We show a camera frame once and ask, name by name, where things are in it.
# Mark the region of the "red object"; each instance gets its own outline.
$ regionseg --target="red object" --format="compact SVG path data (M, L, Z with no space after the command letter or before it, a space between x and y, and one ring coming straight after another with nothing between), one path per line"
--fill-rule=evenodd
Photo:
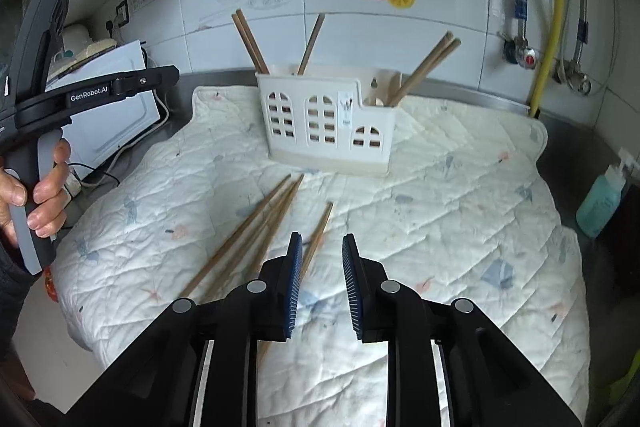
M51 276L51 270L47 266L42 272L44 275L44 287L47 291L47 295L53 302L58 302L58 292L56 292L56 287L53 285L53 277Z

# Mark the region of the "white utensil holder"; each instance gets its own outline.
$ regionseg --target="white utensil holder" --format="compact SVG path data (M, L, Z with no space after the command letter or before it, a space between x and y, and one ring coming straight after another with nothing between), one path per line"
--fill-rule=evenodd
M396 108L380 107L400 74L375 68L270 66L256 74L271 159L302 168L384 175Z

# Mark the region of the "quilted mat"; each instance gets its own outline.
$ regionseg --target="quilted mat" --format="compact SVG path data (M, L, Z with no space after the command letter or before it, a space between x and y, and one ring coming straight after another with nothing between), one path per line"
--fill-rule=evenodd
M539 121L410 96L386 177L307 169L269 256L286 253L292 231L309 238L326 202L335 206L302 283L293 338L273 344L258 372L259 424L384 425L386 344L365 346L351 327L341 262L348 232L361 255L424 298L476 302L584 420L590 351L580 250L536 170L545 145ZM257 88L196 89L191 122L153 146L62 240L52 272L72 336L107 367L254 205L299 172L270 161ZM247 263L221 296L247 277Z

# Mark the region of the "yellow hose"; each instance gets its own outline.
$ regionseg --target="yellow hose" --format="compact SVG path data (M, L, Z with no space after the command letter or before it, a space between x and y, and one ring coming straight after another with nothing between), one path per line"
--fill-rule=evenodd
M545 58L542 60L542 64L538 70L533 94L531 95L529 116L535 116L538 112L538 108L540 107L542 92L545 90L546 81L548 81L549 73L551 72L551 65L554 63L554 57L556 56L556 49L560 42L563 17L564 0L554 0L554 15L553 20L551 21L551 32L549 33L549 40L546 43Z

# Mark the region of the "white floor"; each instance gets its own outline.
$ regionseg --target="white floor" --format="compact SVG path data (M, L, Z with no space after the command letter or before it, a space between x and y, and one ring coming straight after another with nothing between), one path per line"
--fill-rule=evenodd
M39 279L31 288L14 335L15 348L37 397L66 412L98 378L93 354L78 346Z

